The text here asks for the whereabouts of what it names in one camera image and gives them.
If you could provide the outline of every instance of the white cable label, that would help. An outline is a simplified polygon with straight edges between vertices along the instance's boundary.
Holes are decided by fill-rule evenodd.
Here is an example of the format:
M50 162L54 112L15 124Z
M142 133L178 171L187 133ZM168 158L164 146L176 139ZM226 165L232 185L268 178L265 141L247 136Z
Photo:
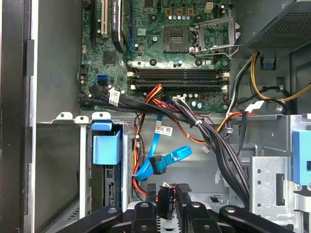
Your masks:
M110 89L109 103L117 106L119 103L120 91Z
M155 133L171 137L172 133L173 133L173 128L172 127L163 126L163 125L157 125L155 127Z
M207 145L207 146L203 146L203 147L202 147L202 150L203 150L206 154L210 152L210 149L211 149L210 145Z
M263 105L264 100L259 100L256 103L250 104L245 111L251 113L254 109L259 109Z

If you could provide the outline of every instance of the pcie slot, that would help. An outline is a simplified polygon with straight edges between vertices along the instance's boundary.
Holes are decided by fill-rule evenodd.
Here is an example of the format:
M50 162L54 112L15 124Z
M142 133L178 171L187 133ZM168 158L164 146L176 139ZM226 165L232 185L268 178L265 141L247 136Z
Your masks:
M167 79L215 79L218 76L215 70L201 69L139 69L136 76L148 80L167 80Z
M108 37L108 0L102 0L102 36Z
M89 32L89 39L92 43L92 46L95 48L97 39L97 0L91 0Z

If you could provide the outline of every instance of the blue plastic latch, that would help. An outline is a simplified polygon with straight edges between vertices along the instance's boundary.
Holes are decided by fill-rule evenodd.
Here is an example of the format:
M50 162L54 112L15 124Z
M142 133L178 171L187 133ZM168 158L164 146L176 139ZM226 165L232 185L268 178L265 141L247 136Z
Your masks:
M94 131L111 131L112 129L112 122L111 121L95 121L92 124L92 130Z
M115 136L93 137L93 164L116 165L121 160L119 130Z
M300 185L311 183L311 131L293 131L293 178Z

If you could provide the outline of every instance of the expansion slot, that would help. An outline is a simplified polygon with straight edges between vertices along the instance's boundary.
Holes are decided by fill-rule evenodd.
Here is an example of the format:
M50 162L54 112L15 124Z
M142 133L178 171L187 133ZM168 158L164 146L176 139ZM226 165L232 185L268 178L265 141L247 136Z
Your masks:
M90 35L89 39L92 43L93 48L96 48L97 39L97 0L91 0L90 9Z
M102 36L108 37L108 0L102 0Z

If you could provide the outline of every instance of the metal bracket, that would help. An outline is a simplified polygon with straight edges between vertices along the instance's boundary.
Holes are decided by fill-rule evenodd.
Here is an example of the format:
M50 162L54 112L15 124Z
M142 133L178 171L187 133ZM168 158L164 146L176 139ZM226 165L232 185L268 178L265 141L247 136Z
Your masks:
M294 192L295 208L299 211L311 213L311 191L302 186L300 191Z
M92 120L111 120L111 114L108 112L94 112Z
M302 214L295 211L297 185L292 181L291 158L252 157L251 168L250 211L281 226L293 224L295 232L302 232Z
M208 48L205 44L205 27L206 26L216 26L218 24L228 23L228 34L229 34L229 43L227 45L214 45L211 48ZM240 28L240 25L233 21L233 17L221 18L211 21L206 21L202 23L194 24L194 34L196 37L196 42L193 47L189 48L189 52L196 56L213 56L213 55L220 55L224 54L227 57L233 56L235 53L239 51L240 45L235 45L236 40L241 35L240 32L237 32L237 29ZM236 48L234 52L231 54L227 54L226 52L214 53L215 50L223 50L227 48Z

